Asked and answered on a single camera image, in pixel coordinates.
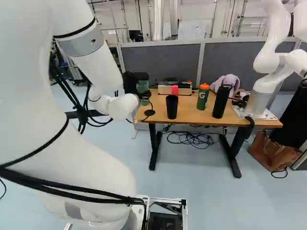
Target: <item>whiteboard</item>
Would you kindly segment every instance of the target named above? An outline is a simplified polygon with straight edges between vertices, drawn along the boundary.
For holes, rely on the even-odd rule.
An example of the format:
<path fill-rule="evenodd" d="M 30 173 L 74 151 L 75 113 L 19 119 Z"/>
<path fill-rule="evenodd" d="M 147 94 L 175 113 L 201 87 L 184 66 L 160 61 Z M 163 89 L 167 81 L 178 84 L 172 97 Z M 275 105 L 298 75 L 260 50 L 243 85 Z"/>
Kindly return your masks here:
<path fill-rule="evenodd" d="M 178 27 L 178 40 L 194 40 L 209 37 L 207 28 L 209 28 L 208 21 L 180 21 Z"/>

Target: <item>black tumbler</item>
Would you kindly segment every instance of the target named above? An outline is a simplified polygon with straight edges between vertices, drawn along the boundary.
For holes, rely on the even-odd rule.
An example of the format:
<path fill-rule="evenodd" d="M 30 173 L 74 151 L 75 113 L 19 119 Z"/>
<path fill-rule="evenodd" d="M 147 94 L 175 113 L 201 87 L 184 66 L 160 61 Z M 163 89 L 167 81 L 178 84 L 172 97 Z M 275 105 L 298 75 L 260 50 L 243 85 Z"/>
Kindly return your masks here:
<path fill-rule="evenodd" d="M 222 85 L 219 87 L 219 90 L 217 91 L 217 94 L 216 94 L 216 99 L 215 99 L 214 108 L 212 112 L 212 116 L 214 118 L 220 119 L 223 117 L 224 110 L 225 110 L 231 89 L 232 89 L 232 85 Z"/>
<path fill-rule="evenodd" d="M 167 96 L 166 107 L 168 119 L 176 119 L 178 109 L 178 97 L 176 95 Z"/>

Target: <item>ceiling pipe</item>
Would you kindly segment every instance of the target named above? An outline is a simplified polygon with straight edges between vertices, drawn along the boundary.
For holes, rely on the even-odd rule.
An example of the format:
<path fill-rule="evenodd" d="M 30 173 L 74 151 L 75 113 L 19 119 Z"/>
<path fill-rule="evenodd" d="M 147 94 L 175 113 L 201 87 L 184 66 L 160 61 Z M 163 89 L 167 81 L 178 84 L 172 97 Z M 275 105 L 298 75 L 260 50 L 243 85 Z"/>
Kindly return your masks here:
<path fill-rule="evenodd" d="M 163 40 L 164 0 L 154 0 L 153 40 Z"/>
<path fill-rule="evenodd" d="M 178 15 L 177 15 L 178 1 L 169 0 L 169 14 L 171 22 L 171 33 L 172 36 L 178 35 Z"/>

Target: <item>gatorade bottle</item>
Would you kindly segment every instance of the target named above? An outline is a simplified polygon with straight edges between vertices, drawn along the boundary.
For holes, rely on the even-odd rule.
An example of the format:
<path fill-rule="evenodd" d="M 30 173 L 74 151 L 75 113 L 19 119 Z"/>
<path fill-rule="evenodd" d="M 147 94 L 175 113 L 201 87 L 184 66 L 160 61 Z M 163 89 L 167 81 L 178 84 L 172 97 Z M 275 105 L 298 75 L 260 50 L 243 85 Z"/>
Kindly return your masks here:
<path fill-rule="evenodd" d="M 199 110 L 204 110 L 206 108 L 206 103 L 209 95 L 210 86 L 204 83 L 200 85 L 200 89 L 198 91 L 198 100 L 197 100 L 197 108 Z"/>

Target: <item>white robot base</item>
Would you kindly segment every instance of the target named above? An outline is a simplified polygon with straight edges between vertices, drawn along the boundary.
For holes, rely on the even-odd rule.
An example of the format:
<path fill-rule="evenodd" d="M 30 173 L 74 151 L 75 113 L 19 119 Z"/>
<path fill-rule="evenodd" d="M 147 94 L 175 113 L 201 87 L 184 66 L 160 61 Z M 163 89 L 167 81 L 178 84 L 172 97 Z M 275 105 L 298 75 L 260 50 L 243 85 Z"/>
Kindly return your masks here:
<path fill-rule="evenodd" d="M 263 114 L 261 115 L 254 115 L 251 113 L 248 113 L 245 111 L 244 108 L 240 108 L 237 105 L 232 106 L 235 113 L 238 115 L 238 117 L 245 119 L 246 116 L 250 116 L 255 119 L 261 119 L 261 120 L 278 120 L 278 118 L 268 109 L 265 109 Z"/>

